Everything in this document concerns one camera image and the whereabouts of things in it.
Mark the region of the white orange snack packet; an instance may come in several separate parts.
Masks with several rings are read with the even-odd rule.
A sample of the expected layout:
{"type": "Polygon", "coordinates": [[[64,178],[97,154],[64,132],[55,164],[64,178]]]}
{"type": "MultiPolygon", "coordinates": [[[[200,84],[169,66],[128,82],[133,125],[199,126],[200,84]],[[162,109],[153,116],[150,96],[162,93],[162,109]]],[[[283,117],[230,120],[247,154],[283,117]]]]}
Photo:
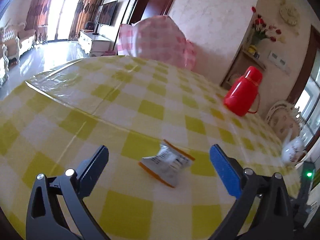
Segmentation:
{"type": "Polygon", "coordinates": [[[143,157],[138,164],[144,171],[161,183],[175,188],[178,185],[180,173],[190,167],[194,161],[194,157],[167,140],[163,140],[156,155],[143,157]]]}

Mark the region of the white floral teapot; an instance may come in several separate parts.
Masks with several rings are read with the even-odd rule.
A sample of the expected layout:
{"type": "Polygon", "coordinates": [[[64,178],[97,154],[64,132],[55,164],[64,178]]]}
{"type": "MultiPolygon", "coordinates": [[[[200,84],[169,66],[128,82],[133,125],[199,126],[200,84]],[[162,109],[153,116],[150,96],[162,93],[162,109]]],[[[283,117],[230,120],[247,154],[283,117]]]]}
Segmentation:
{"type": "Polygon", "coordinates": [[[293,130],[289,129],[281,152],[282,162],[289,166],[296,165],[304,151],[304,144],[300,136],[291,139],[291,135],[293,135],[293,130]]]}

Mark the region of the white ornate chair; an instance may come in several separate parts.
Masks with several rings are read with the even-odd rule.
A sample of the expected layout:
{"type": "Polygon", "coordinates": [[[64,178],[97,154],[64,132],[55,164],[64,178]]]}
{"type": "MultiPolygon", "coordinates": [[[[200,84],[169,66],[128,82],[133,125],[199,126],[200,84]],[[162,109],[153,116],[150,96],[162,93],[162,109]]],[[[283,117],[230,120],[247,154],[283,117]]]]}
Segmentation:
{"type": "Polygon", "coordinates": [[[299,136],[302,129],[302,119],[298,108],[285,100],[277,101],[268,111],[266,123],[276,136],[284,142],[290,131],[290,140],[299,136]]]}

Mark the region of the red thermos jug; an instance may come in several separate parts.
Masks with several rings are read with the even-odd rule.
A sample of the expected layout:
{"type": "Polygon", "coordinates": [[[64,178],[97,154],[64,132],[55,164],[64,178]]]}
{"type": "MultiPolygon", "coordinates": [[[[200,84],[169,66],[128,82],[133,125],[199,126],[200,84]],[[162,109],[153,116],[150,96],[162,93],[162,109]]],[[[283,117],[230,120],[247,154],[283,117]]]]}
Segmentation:
{"type": "Polygon", "coordinates": [[[237,116],[256,114],[260,106],[258,90],[262,79],[263,75],[257,68],[248,67],[227,92],[223,104],[237,116]]]}

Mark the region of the yellow green checkered tablecloth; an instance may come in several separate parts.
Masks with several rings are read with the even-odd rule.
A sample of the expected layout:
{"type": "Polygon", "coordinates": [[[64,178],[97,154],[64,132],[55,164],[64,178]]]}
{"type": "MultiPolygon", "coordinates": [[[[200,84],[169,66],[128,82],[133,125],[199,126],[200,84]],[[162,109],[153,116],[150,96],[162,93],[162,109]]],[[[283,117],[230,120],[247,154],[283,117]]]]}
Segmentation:
{"type": "Polygon", "coordinates": [[[85,203],[112,239],[207,239],[235,201],[209,160],[213,144],[257,174],[281,173],[296,196],[299,175],[281,162],[281,141],[259,116],[230,112],[224,94],[199,74],[128,56],[24,81],[1,102],[2,210],[24,236],[36,176],[76,168],[101,145],[109,161],[85,203]],[[195,158],[175,188],[138,164],[163,140],[195,158]]]}

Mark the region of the wooden corner shelf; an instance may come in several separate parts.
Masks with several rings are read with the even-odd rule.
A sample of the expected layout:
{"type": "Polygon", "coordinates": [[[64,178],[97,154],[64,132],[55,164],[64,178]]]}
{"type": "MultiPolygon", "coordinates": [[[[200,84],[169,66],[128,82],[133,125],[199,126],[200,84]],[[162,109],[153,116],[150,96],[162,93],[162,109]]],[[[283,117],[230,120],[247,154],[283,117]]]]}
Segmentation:
{"type": "Polygon", "coordinates": [[[260,60],[246,51],[244,46],[240,46],[220,86],[229,90],[233,83],[235,83],[240,76],[244,75],[250,66],[257,68],[262,73],[266,70],[265,65],[260,60]]]}

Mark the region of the flower vase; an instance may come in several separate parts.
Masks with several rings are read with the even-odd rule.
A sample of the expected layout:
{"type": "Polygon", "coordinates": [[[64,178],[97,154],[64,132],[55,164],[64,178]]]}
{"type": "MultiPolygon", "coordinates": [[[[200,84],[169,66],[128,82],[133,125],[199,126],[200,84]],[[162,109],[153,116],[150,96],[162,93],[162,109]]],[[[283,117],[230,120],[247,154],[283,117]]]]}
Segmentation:
{"type": "Polygon", "coordinates": [[[251,7],[251,11],[253,13],[252,36],[247,51],[254,56],[258,52],[258,45],[262,40],[280,41],[282,32],[274,24],[267,24],[263,17],[257,13],[255,7],[251,7]]]}

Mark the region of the white tv cabinet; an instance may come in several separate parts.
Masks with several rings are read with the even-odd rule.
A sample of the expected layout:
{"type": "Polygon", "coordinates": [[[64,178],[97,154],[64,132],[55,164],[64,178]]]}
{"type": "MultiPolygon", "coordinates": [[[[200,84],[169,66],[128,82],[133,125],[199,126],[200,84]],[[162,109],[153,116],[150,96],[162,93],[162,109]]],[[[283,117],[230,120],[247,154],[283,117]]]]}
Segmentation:
{"type": "Polygon", "coordinates": [[[78,43],[89,57],[95,57],[102,56],[109,51],[112,41],[102,35],[94,35],[92,32],[80,31],[78,43]]]}

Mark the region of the beige sofa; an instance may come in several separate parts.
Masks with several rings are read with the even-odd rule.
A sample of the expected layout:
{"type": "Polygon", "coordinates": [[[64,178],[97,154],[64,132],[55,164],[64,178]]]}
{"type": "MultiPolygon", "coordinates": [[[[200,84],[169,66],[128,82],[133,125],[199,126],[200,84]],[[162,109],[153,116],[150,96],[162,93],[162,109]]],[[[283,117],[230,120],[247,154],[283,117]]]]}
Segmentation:
{"type": "Polygon", "coordinates": [[[9,77],[10,60],[19,64],[22,54],[34,46],[35,38],[35,30],[25,30],[25,22],[1,27],[1,86],[9,77]]]}

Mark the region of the pink checkered covered chair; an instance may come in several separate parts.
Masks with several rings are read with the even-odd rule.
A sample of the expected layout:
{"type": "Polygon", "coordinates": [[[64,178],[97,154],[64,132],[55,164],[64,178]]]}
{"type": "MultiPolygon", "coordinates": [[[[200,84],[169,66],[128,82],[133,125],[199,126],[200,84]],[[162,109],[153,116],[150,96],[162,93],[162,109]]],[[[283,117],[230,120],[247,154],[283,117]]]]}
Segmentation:
{"type": "Polygon", "coordinates": [[[194,45],[167,15],[153,16],[135,24],[122,24],[118,55],[156,60],[192,70],[196,64],[194,45]]]}

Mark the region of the wall television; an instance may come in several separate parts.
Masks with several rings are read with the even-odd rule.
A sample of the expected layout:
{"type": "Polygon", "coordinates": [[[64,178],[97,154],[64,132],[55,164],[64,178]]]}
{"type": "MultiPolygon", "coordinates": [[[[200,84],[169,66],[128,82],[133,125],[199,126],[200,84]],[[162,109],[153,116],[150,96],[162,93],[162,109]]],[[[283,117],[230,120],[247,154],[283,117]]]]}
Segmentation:
{"type": "Polygon", "coordinates": [[[102,5],[98,23],[102,25],[110,25],[114,11],[117,7],[118,1],[108,2],[102,5]]]}

